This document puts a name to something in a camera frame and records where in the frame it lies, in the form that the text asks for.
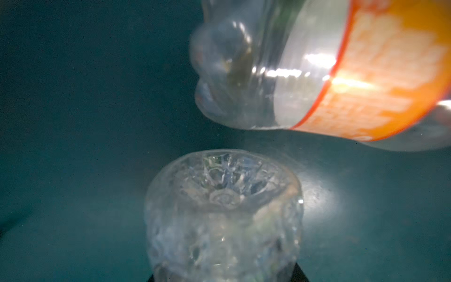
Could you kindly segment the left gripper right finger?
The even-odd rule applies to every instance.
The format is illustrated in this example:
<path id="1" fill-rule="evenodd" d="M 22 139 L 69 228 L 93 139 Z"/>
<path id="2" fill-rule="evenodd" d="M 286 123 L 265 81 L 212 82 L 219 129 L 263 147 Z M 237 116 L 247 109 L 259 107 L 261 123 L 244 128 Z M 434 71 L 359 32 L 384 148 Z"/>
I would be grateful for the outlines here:
<path id="1" fill-rule="evenodd" d="M 310 282 L 298 263 L 296 263 L 294 266 L 294 270 L 291 276 L 291 282 Z"/>

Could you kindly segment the Pocari Sweat bottle blue label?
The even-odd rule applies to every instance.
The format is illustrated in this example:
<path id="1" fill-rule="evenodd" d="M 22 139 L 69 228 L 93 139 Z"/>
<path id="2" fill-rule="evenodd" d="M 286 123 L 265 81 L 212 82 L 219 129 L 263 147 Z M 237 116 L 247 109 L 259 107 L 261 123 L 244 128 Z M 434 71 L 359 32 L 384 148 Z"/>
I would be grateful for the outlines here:
<path id="1" fill-rule="evenodd" d="M 282 163 L 244 150 L 189 153 L 151 181 L 144 202 L 155 282 L 288 282 L 304 199 Z"/>

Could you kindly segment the orange label bottle orange cap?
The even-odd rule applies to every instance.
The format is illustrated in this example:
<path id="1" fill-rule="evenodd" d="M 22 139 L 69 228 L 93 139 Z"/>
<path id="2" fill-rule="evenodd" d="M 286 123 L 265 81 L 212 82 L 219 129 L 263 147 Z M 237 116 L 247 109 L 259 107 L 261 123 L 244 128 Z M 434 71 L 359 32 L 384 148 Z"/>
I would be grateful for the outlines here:
<path id="1" fill-rule="evenodd" d="M 196 103 L 243 130 L 451 144 L 449 1 L 202 1 Z"/>

